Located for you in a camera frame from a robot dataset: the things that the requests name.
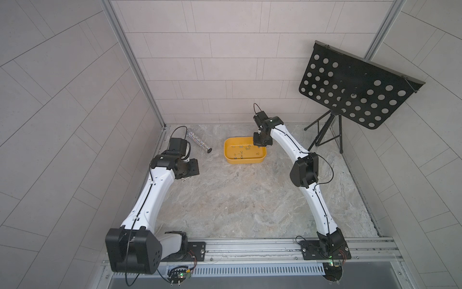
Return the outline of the glittery silver tube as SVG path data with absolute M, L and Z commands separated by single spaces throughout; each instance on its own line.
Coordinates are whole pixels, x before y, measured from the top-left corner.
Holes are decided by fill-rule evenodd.
M 195 134 L 192 130 L 188 130 L 186 136 L 189 137 L 196 145 L 206 151 L 208 154 L 212 152 L 212 148 L 202 140 L 197 134 Z

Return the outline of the right circuit board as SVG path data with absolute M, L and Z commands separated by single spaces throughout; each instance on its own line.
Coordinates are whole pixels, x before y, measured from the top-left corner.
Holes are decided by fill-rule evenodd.
M 335 263 L 323 263 L 324 278 L 329 282 L 339 283 L 343 276 L 343 267 Z

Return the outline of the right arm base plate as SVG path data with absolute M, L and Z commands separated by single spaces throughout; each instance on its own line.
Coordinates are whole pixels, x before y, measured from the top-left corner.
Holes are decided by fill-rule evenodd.
M 319 240 L 301 240 L 297 243 L 304 260 L 351 260 L 351 253 L 345 241 L 334 243 L 330 248 Z

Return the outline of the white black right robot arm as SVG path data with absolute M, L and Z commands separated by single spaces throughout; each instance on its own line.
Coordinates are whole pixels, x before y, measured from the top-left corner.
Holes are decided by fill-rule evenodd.
M 289 177 L 293 185 L 301 190 L 314 216 L 321 255 L 327 258 L 345 255 L 347 243 L 321 193 L 318 180 L 320 156 L 303 148 L 279 117 L 270 118 L 261 111 L 253 119 L 259 130 L 253 135 L 253 144 L 266 147 L 277 142 L 293 162 Z

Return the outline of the left circuit board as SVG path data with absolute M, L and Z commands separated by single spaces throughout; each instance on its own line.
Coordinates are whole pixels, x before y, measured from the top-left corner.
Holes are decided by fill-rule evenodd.
M 170 285 L 180 286 L 185 280 L 192 275 L 192 269 L 188 266 L 178 266 L 170 269 L 167 273 L 167 281 Z

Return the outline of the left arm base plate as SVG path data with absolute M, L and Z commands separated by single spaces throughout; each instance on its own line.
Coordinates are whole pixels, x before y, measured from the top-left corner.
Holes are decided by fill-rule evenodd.
M 205 260 L 206 242 L 188 242 L 186 249 L 163 258 L 162 262 L 202 262 Z

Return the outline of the aluminium mounting rail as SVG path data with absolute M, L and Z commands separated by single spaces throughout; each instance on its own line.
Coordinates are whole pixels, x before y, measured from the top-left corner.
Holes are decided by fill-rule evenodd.
M 392 238 L 348 238 L 346 243 L 351 260 L 304 260 L 298 240 L 290 238 L 255 239 L 197 239 L 188 242 L 206 242 L 205 260 L 190 262 L 195 272 L 210 265 L 228 272 L 315 272 L 324 274 L 323 263 L 344 265 L 352 262 L 393 262 L 402 256 Z M 186 266 L 189 262 L 160 262 L 159 267 Z

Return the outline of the black music stand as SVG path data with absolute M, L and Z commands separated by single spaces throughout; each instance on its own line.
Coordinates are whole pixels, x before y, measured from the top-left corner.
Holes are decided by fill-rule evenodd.
M 328 124 L 347 118 L 376 130 L 424 84 L 316 41 L 298 91 L 328 108 Z

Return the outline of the yellow plastic storage box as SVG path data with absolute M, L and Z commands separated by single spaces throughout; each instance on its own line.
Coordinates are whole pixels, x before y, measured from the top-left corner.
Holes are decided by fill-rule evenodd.
M 254 164 L 264 161 L 267 149 L 254 145 L 253 137 L 232 137 L 225 141 L 224 155 L 230 164 Z

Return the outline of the circuit board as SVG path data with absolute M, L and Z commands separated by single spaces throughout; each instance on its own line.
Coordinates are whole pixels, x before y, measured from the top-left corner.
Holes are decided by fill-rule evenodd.
M 170 285 L 180 286 L 185 280 L 192 275 L 192 269 L 188 266 L 178 266 L 170 269 L 167 273 L 167 281 Z
M 329 282 L 339 283 L 343 276 L 343 267 L 335 263 L 323 263 L 324 278 Z

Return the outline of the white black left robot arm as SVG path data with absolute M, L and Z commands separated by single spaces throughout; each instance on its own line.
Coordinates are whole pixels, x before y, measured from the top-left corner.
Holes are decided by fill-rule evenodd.
M 152 159 L 148 179 L 138 201 L 119 228 L 105 237 L 109 263 L 113 272 L 153 274 L 160 262 L 173 255 L 186 256 L 188 238 L 185 232 L 170 231 L 155 235 L 155 224 L 170 186 L 177 179 L 199 174 L 198 161 L 183 160 L 166 153 Z

